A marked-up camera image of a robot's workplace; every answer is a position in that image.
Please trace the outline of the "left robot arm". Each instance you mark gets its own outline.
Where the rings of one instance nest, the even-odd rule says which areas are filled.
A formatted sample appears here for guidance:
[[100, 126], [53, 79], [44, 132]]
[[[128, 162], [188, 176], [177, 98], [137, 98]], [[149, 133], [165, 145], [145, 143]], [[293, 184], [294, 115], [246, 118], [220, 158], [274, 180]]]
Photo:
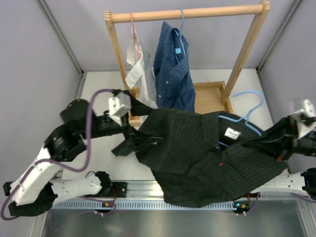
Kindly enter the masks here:
[[93, 110], [93, 99], [72, 101], [60, 114], [63, 124], [47, 137], [29, 168], [16, 181], [3, 185], [6, 200], [1, 210], [9, 211], [10, 220], [41, 215], [73, 198], [114, 196], [113, 183], [104, 171], [78, 180], [52, 181], [61, 169], [76, 173], [87, 169], [93, 138], [122, 134], [124, 141], [113, 149], [116, 156], [140, 152], [161, 141], [161, 137], [140, 132], [129, 123], [129, 116], [147, 116], [151, 107], [128, 90], [110, 89], [110, 93], [109, 108], [101, 116]]

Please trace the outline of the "black striped shirt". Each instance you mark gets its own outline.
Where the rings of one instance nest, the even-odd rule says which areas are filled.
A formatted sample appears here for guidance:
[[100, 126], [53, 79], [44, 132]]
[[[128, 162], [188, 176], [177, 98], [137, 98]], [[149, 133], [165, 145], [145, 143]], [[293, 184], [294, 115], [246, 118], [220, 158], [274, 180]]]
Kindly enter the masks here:
[[250, 193], [282, 174], [286, 163], [242, 144], [263, 131], [225, 111], [196, 114], [158, 108], [139, 131], [160, 137], [136, 152], [138, 161], [151, 169], [164, 201], [200, 208], [231, 201]]

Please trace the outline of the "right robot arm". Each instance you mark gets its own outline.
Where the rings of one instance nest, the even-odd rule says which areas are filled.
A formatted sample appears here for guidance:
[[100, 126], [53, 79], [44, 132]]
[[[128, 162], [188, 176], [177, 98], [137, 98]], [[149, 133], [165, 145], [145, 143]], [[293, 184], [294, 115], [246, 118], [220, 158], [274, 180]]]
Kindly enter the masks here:
[[[277, 162], [286, 164], [293, 154], [307, 157], [316, 156], [316, 118], [292, 116], [282, 118], [265, 131], [265, 135], [247, 142], [246, 147], [272, 156]], [[291, 193], [301, 199], [310, 197], [316, 201], [316, 169], [304, 172], [282, 172], [252, 193], [279, 192]]]

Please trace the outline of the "light blue hanger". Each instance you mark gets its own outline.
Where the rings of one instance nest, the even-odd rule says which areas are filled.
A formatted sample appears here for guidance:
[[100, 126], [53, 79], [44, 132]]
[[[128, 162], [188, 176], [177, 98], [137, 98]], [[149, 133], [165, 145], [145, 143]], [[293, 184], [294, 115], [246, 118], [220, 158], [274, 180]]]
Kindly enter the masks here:
[[[259, 92], [259, 91], [256, 91], [256, 90], [248, 90], [248, 91], [244, 91], [244, 92], [240, 92], [240, 93], [237, 93], [237, 94], [234, 94], [233, 97], [237, 97], [237, 96], [240, 96], [240, 95], [243, 95], [243, 94], [247, 94], [247, 93], [253, 93], [253, 94], [256, 94], [260, 97], [260, 103], [258, 105], [256, 105], [255, 107], [253, 107], [252, 109], [250, 109], [248, 111], [248, 113], [243, 116], [243, 117], [240, 117], [239, 119], [233, 119], [233, 118], [230, 118], [230, 117], [227, 117], [227, 116], [223, 116], [223, 115], [219, 115], [218, 118], [221, 118], [221, 119], [225, 119], [227, 121], [230, 121], [230, 122], [233, 122], [233, 123], [237, 123], [237, 122], [240, 122], [242, 120], [244, 120], [244, 125], [248, 128], [250, 128], [251, 130], [253, 130], [254, 132], [256, 132], [259, 136], [262, 136], [262, 133], [255, 127], [253, 127], [252, 125], [249, 124], [249, 119], [250, 119], [250, 116], [252, 114], [253, 111], [255, 111], [257, 108], [261, 107], [263, 104], [264, 104], [264, 96]], [[238, 138], [239, 135], [241, 134], [241, 132], [233, 132], [232, 135], [229, 135], [228, 138]], [[219, 141], [219, 144], [224, 146], [224, 147], [228, 147], [229, 145]]]

